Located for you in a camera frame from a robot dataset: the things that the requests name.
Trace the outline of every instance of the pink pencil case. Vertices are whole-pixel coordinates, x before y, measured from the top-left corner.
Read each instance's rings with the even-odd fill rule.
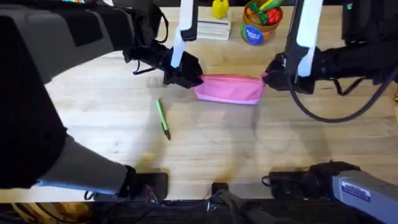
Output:
[[[201,79],[203,84],[194,88],[199,100],[255,105],[265,89],[261,78],[249,76],[216,74]]]

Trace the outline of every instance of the blue label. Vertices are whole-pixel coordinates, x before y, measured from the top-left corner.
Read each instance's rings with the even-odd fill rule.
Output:
[[[246,39],[251,45],[260,45],[264,40],[264,35],[257,30],[255,27],[247,25],[246,26]]]
[[[353,196],[355,196],[357,198],[360,198],[360,199],[365,200],[367,202],[371,201],[371,193],[370,193],[370,191],[365,190],[365,189],[363,189],[361,187],[358,187],[356,185],[353,185],[353,184],[350,184],[350,183],[347,183],[347,182],[343,181],[341,183],[341,189],[344,192],[346,192],[346,193],[348,193],[350,195],[353,195]]]

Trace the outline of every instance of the wooden table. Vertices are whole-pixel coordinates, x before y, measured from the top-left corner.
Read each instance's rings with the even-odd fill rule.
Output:
[[[200,12],[209,13],[209,9]],[[253,47],[241,39],[243,9],[232,7],[229,41],[197,40],[187,44],[187,51],[201,59],[206,73],[259,76],[274,55],[284,50],[292,7],[283,10],[275,39],[267,45]],[[164,12],[171,21],[166,43],[171,47],[179,12],[176,8]],[[340,35],[341,7],[324,7],[318,46],[342,46]],[[125,64],[116,52],[64,72],[47,89],[68,133],[77,141],[139,172],[168,172],[168,199],[207,198],[214,181],[229,182],[231,191],[242,197],[269,197],[261,177],[271,169],[306,167],[331,159],[356,164],[398,184],[394,86],[362,117],[324,124],[303,114],[286,92],[268,88],[256,106],[198,101],[192,90],[175,85],[163,88],[160,71],[134,76],[131,72],[136,66],[136,62]],[[364,82],[342,98],[332,83],[318,82],[315,94],[301,99],[316,114],[340,117],[356,111],[375,89]],[[158,97],[162,97],[171,141],[160,127]],[[82,191],[51,187],[0,192],[0,202],[80,200]]]

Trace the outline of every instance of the cup of toy vegetables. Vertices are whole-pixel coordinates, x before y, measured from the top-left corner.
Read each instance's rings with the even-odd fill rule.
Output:
[[[271,40],[283,18],[282,0],[252,0],[244,7],[241,36],[250,45]]]

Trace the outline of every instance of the yellow toy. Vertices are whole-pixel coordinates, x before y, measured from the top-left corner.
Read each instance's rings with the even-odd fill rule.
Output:
[[[226,12],[228,12],[229,2],[228,0],[214,0],[213,1],[213,15],[217,19],[222,19]]]

